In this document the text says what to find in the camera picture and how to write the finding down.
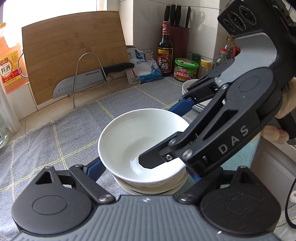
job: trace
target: checkered tablecloth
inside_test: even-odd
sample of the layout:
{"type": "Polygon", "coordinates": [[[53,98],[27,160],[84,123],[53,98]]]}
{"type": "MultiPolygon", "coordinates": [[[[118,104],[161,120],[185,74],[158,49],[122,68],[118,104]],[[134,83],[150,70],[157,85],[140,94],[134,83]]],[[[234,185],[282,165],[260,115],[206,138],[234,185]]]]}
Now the checkered tablecloth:
{"type": "MultiPolygon", "coordinates": [[[[182,83],[167,77],[115,93],[83,105],[40,128],[31,130],[0,149],[0,241],[11,240],[17,233],[11,217],[11,206],[30,181],[45,166],[56,170],[68,169],[75,164],[88,164],[98,157],[97,143],[104,127],[115,117],[135,109],[169,109],[182,96],[182,83]]],[[[189,123],[198,115],[191,110],[183,118],[189,123]]],[[[227,169],[239,164],[249,166],[256,143],[248,144],[229,160],[227,169]]],[[[127,194],[115,182],[109,171],[98,183],[119,197],[127,194]]]]}

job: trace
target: window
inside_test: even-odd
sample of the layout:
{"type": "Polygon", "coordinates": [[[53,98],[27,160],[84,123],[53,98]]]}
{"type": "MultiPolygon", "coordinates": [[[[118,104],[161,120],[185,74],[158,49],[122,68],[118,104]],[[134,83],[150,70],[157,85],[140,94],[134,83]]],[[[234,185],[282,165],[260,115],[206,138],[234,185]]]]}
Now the window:
{"type": "Polygon", "coordinates": [[[3,22],[9,26],[8,44],[22,42],[22,27],[29,24],[78,12],[106,10],[106,0],[6,0],[3,22]]]}

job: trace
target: metal knife rack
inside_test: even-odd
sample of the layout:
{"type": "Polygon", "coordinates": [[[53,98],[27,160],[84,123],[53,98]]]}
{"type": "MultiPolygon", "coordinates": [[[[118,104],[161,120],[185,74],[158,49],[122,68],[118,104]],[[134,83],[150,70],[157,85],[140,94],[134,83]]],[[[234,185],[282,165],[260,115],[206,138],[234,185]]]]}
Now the metal knife rack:
{"type": "MultiPolygon", "coordinates": [[[[75,106],[75,90],[76,90],[76,80],[77,80],[77,71],[78,71],[79,62],[80,62],[80,60],[81,60],[85,55],[88,55],[88,54],[94,55],[94,56],[98,59],[98,62],[99,62],[100,67],[101,67],[101,69],[102,69],[102,72],[103,72],[103,75],[104,75],[104,77],[105,77],[105,80],[106,80],[106,82],[108,83],[110,89],[113,91],[113,93],[115,93],[115,91],[114,91],[114,90],[112,89],[112,87],[110,86],[109,80],[108,80],[108,78],[107,78],[107,75],[105,74],[105,71],[104,71],[103,66],[101,65],[101,62],[100,62],[100,60],[99,60],[99,57],[98,57],[96,54],[94,54],[94,53],[85,53],[85,54],[81,55],[81,57],[79,58],[79,60],[78,60],[78,62],[77,62],[76,73],[75,73],[75,78],[74,78],[74,87],[73,87],[73,109],[76,108],[76,106],[75,106]]],[[[89,91],[89,90],[92,90],[92,89],[98,88],[98,87],[100,87],[101,85],[103,85],[104,83],[105,83],[105,82],[103,82],[103,83],[101,83],[101,84],[99,84],[99,85],[97,85],[97,86],[95,86],[95,87],[91,87],[91,88],[86,89],[86,90],[78,91],[77,93],[86,92],[86,91],[89,91]]]]}
{"type": "MultiPolygon", "coordinates": [[[[18,71],[19,71],[19,73],[20,73],[20,75],[21,75],[22,77],[24,77],[24,78],[28,78],[28,76],[27,76],[27,75],[23,75],[22,72],[21,72],[21,70],[20,70],[20,58],[23,56],[23,54],[24,54],[24,53],[22,53],[22,54],[19,56],[18,60],[17,60],[17,68],[18,68],[18,71]]],[[[87,88],[87,89],[85,89],[85,90],[75,92],[75,90],[76,90],[76,80],[77,80],[77,72],[78,72],[79,62],[80,62],[80,60],[81,60],[85,55],[88,55],[88,54],[94,55],[94,56],[98,59],[98,62],[99,62],[99,64],[100,64],[100,67],[101,67],[102,72],[103,72],[103,75],[104,75],[104,78],[105,78],[106,82],[108,83],[110,89],[113,91],[113,93],[115,93],[115,90],[113,90],[112,87],[110,86],[109,80],[108,80],[108,78],[107,78],[107,75],[105,74],[104,68],[103,68],[103,66],[102,66],[102,64],[101,64],[101,62],[100,62],[100,60],[99,60],[99,57],[98,57],[96,54],[94,54],[94,53],[85,53],[85,54],[81,55],[81,57],[79,58],[79,60],[78,60],[78,62],[77,62],[76,73],[75,73],[75,78],[74,78],[74,87],[73,87],[73,93],[72,93],[72,94],[73,94],[73,109],[76,108],[76,106],[75,106],[75,93],[82,93],[82,92],[90,91],[90,90],[96,89],[96,88],[100,87],[101,85],[103,85],[104,83],[106,83],[106,82],[103,82],[103,83],[101,83],[101,84],[99,84],[99,85],[97,85],[97,86],[93,86],[93,87],[87,88]]]]}

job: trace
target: kitchen knife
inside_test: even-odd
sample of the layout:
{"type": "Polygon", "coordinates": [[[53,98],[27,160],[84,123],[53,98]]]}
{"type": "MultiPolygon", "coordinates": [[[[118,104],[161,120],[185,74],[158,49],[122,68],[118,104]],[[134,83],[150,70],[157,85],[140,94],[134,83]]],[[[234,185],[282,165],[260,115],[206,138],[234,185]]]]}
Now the kitchen knife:
{"type": "Polygon", "coordinates": [[[165,8],[165,18],[164,18],[164,21],[168,21],[170,17],[170,4],[167,4],[166,8],[165,8]]]}
{"type": "MultiPolygon", "coordinates": [[[[115,64],[108,67],[104,67],[104,71],[106,76],[110,73],[117,73],[127,69],[134,68],[133,63],[121,63],[115,64]]],[[[75,76],[66,78],[62,80],[54,89],[52,98],[58,98],[64,95],[72,94],[74,88],[74,79],[75,76]]],[[[88,89],[90,87],[96,86],[100,83],[103,83],[105,80],[104,74],[101,69],[96,69],[93,71],[89,71],[87,73],[77,75],[76,79],[76,89],[75,91],[82,91],[88,89]]]]}
{"type": "Polygon", "coordinates": [[[190,20],[190,14],[191,14],[191,7],[188,7],[186,22],[185,22],[185,28],[188,28],[188,24],[189,24],[189,20],[190,20]]]}
{"type": "Polygon", "coordinates": [[[170,25],[171,26],[175,25],[175,19],[176,19],[176,5],[172,4],[170,8],[170,25]]]}
{"type": "Polygon", "coordinates": [[[179,26],[181,19],[181,5],[177,5],[176,8],[176,20],[175,20],[175,26],[179,26]]]}

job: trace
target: plastic bag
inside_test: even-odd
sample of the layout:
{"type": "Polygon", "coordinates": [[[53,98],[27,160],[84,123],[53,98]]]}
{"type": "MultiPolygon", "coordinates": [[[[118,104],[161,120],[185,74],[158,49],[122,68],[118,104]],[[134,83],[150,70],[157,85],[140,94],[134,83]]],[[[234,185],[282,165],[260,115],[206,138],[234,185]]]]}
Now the plastic bag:
{"type": "Polygon", "coordinates": [[[129,48],[127,51],[131,63],[135,65],[126,72],[130,84],[144,84],[163,77],[155,60],[146,59],[145,54],[136,48],[129,48]]]}

